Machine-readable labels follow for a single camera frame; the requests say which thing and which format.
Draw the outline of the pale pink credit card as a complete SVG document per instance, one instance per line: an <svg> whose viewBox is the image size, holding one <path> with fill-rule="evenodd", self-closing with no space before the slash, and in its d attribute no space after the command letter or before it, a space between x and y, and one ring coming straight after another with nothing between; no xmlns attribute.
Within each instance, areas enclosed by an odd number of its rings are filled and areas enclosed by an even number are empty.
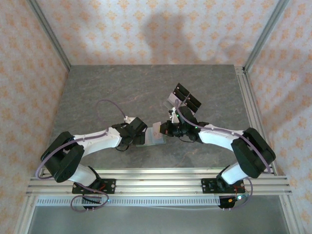
<svg viewBox="0 0 312 234"><path fill-rule="evenodd" d="M173 106L179 106L181 104L181 100L174 94L170 93L169 97L167 98L167 101Z"/></svg>
<svg viewBox="0 0 312 234"><path fill-rule="evenodd" d="M155 139L162 138L162 134L160 132L160 126L161 126L161 122L153 123L153 137Z"/></svg>

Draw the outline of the translucent green card holder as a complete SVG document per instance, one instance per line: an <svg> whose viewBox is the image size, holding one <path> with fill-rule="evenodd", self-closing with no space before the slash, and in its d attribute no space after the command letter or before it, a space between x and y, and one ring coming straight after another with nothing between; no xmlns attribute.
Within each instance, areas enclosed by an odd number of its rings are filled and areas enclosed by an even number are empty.
<svg viewBox="0 0 312 234"><path fill-rule="evenodd" d="M166 140L164 135L162 134L162 138L155 139L153 137L153 126L148 127L145 131L145 144L144 145L136 145L137 147L145 147L145 146L154 146L154 145L161 145L165 144Z"/></svg>

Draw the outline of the wide aluminium extrusion beam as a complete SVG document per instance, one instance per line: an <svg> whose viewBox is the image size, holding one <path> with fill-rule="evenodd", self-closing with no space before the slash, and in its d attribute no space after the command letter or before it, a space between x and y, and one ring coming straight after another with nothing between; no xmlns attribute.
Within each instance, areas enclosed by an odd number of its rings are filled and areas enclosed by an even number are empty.
<svg viewBox="0 0 312 234"><path fill-rule="evenodd" d="M253 195L290 195L292 194L288 180L283 176L265 176L257 179L243 180L245 193ZM26 193L30 195L71 195L73 182L56 183L54 180L31 179ZM202 195L201 178L125 178L116 177L115 195L118 196L178 196Z"/></svg>

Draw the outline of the grey metal sheet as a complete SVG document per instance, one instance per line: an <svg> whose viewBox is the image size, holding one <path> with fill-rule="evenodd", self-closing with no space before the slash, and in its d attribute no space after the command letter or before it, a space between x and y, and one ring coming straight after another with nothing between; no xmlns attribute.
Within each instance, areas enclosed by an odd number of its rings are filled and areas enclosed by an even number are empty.
<svg viewBox="0 0 312 234"><path fill-rule="evenodd" d="M77 213L36 207L28 234L290 234L277 210L105 207Z"/></svg>

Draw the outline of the narrow aluminium extrusion rail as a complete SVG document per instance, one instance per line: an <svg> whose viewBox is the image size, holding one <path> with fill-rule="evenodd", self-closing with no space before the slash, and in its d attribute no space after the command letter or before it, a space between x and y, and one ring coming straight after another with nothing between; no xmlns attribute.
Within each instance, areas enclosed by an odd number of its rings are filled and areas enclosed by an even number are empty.
<svg viewBox="0 0 312 234"><path fill-rule="evenodd" d="M98 174L218 174L220 168L96 169Z"/></svg>

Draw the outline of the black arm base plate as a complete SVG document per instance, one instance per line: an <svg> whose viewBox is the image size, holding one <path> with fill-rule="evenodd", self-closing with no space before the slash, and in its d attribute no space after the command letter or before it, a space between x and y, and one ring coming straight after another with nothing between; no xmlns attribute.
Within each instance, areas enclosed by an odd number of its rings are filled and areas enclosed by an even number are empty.
<svg viewBox="0 0 312 234"><path fill-rule="evenodd" d="M221 178L201 179L201 188L204 194L235 194L245 193L243 180L228 184Z"/></svg>
<svg viewBox="0 0 312 234"><path fill-rule="evenodd" d="M91 185L87 186L87 188L89 189L86 189L78 183L74 182L72 193L77 195L98 194L98 192L94 192L94 190L97 190L106 194L114 194L116 188L116 180L97 178Z"/></svg>

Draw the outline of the long aluminium table rail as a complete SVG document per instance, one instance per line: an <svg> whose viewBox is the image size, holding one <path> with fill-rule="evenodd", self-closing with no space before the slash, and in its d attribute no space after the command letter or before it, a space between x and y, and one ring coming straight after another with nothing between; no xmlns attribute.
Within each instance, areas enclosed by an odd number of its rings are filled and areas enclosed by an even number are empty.
<svg viewBox="0 0 312 234"><path fill-rule="evenodd" d="M252 89L251 81L249 79L249 74L245 72L241 66L235 66L234 69L242 93L249 124L251 127L258 130L260 135L266 140L268 144L270 144L261 123L260 111L256 103L256 98Z"/></svg>

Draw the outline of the black controller bracket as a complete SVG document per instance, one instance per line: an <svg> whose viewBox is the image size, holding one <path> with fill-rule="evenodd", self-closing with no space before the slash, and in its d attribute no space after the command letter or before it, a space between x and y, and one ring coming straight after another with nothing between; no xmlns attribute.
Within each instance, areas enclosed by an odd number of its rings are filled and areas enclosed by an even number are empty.
<svg viewBox="0 0 312 234"><path fill-rule="evenodd" d="M103 198L101 196L82 196L83 208L86 211L95 211L102 208L110 201L109 197Z"/></svg>
<svg viewBox="0 0 312 234"><path fill-rule="evenodd" d="M243 207L249 200L248 195L225 195L219 197L219 208L223 211L237 210Z"/></svg>

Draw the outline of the aluminium upright post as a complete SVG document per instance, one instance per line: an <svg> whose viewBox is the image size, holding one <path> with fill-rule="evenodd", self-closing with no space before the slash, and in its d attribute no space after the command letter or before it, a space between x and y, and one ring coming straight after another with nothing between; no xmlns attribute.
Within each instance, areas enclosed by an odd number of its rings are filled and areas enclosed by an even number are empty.
<svg viewBox="0 0 312 234"><path fill-rule="evenodd" d="M37 20L41 28L44 30L46 36L48 37L50 43L54 47L57 55L59 56L61 62L65 66L66 70L69 72L71 70L71 63L64 52L56 34L54 33L49 21L47 20L44 12L42 11L39 3L37 0L26 0L28 5L30 6L31 10L33 11L34 15L36 16Z"/></svg>
<svg viewBox="0 0 312 234"><path fill-rule="evenodd" d="M260 55L262 49L266 41L268 40L270 34L272 33L273 29L277 25L279 19L281 18L282 14L284 13L288 3L290 0L278 0L275 8L273 9L267 23L265 24L254 48L252 49L245 65L243 66L244 73L248 73L253 64L255 63L256 59Z"/></svg>

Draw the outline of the short aluminium frame leg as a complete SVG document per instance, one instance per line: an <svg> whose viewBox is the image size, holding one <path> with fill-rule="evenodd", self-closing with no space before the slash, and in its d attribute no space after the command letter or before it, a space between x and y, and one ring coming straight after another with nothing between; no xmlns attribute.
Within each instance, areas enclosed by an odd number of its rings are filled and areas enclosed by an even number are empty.
<svg viewBox="0 0 312 234"><path fill-rule="evenodd" d="M290 234L306 234L292 195L280 195L280 202Z"/></svg>
<svg viewBox="0 0 312 234"><path fill-rule="evenodd" d="M37 196L27 196L22 205L15 234L28 234L34 210L37 204Z"/></svg>

